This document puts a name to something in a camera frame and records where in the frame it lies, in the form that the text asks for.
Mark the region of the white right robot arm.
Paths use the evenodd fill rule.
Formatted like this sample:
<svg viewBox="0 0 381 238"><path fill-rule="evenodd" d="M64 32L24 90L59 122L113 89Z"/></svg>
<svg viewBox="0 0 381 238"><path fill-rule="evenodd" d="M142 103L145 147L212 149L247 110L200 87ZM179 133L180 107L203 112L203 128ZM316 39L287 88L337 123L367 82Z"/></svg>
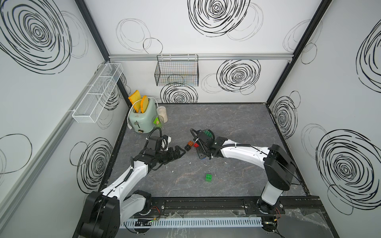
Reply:
<svg viewBox="0 0 381 238"><path fill-rule="evenodd" d="M209 159L231 158L247 162L263 169L267 184L258 200L258 206L273 209L284 191L289 191L295 176L296 164L287 152L277 144L258 147L216 137L210 130L190 129L198 152Z"/></svg>

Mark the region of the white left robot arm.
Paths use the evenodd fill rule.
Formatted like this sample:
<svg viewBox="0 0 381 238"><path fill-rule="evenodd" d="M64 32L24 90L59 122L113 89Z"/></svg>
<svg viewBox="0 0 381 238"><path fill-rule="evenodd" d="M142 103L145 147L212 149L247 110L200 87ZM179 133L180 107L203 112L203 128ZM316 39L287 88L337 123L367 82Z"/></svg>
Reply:
<svg viewBox="0 0 381 238"><path fill-rule="evenodd" d="M136 213L151 210L151 194L132 191L156 165L164 165L185 155L179 146L169 147L170 138L148 138L144 148L131 158L130 167L110 186L100 192L93 191L86 198L73 237L114 238L122 223Z"/></svg>

